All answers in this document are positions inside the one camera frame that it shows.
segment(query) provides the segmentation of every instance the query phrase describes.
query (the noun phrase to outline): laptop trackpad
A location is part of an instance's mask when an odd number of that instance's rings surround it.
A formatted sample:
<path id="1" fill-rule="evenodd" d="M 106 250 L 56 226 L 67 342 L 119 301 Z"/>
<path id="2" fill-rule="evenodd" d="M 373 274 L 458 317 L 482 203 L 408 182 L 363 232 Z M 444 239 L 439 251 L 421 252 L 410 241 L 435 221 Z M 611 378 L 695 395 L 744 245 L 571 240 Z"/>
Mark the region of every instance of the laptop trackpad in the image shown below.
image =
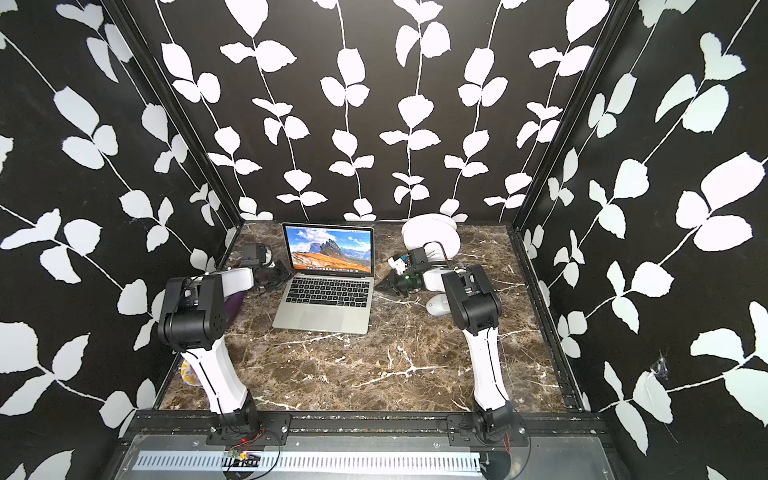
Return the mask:
<path id="1" fill-rule="evenodd" d="M 301 314 L 299 328 L 336 332 L 344 324 L 344 309 L 335 306 L 315 306 Z"/>

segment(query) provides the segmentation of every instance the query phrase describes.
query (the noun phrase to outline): laptop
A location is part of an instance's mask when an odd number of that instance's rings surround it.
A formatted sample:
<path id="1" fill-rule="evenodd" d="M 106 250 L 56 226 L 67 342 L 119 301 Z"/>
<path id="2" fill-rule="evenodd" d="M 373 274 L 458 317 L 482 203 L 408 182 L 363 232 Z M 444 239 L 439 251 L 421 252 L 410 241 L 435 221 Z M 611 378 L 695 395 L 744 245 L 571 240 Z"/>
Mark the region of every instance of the laptop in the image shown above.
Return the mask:
<path id="1" fill-rule="evenodd" d="M 272 326 L 368 332 L 373 294 L 373 228 L 283 223 L 288 282 Z"/>

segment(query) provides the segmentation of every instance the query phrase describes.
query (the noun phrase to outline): wall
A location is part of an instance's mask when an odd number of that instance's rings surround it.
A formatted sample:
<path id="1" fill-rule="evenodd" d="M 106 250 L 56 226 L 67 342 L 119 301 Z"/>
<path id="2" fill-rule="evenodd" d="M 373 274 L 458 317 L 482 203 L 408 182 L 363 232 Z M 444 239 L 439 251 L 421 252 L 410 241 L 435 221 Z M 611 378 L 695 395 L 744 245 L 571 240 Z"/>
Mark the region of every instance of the wall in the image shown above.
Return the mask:
<path id="1" fill-rule="evenodd" d="M 125 3 L 241 216 L 315 221 L 513 218 L 610 8 Z"/>
<path id="2" fill-rule="evenodd" d="M 524 241 L 584 404 L 634 477 L 756 478 L 768 5 L 638 4 Z"/>
<path id="3" fill-rule="evenodd" d="M 2 0 L 0 32 L 0 478 L 97 478 L 172 360 L 166 279 L 233 223 L 101 6 Z"/>

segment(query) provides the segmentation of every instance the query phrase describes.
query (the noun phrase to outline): brown marble surface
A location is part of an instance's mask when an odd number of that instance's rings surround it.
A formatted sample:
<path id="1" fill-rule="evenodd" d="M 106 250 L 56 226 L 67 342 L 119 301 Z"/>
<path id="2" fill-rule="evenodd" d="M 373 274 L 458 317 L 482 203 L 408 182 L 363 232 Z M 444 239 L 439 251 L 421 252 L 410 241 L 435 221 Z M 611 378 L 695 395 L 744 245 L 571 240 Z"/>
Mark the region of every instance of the brown marble surface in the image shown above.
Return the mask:
<path id="1" fill-rule="evenodd" d="M 386 259 L 404 253 L 400 224 L 377 223 L 376 281 L 389 272 Z M 500 292 L 499 355 L 504 383 L 523 412 L 563 412 L 560 389 L 542 341 L 518 261 L 504 226 L 458 227 L 459 266 L 480 263 Z M 230 264 L 245 243 L 266 243 L 286 265 L 282 229 L 249 223 Z M 369 331 L 356 336 L 273 329 L 280 291 L 249 293 L 227 330 L 230 358 L 260 409 L 357 411 L 458 411 L 472 409 L 474 378 L 462 332 L 450 316 L 427 313 L 436 293 L 408 299 L 375 292 Z M 202 388 L 175 375 L 162 409 L 207 409 Z"/>

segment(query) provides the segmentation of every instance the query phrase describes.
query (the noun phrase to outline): laptop screen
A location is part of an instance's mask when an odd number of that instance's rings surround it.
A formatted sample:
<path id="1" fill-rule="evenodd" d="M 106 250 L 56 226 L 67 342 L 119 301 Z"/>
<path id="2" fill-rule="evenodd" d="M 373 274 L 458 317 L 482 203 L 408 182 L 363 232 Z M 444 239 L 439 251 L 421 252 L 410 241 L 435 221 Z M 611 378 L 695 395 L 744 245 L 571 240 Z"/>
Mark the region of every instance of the laptop screen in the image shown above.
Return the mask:
<path id="1" fill-rule="evenodd" d="M 371 230 L 284 225 L 295 270 L 371 273 Z"/>

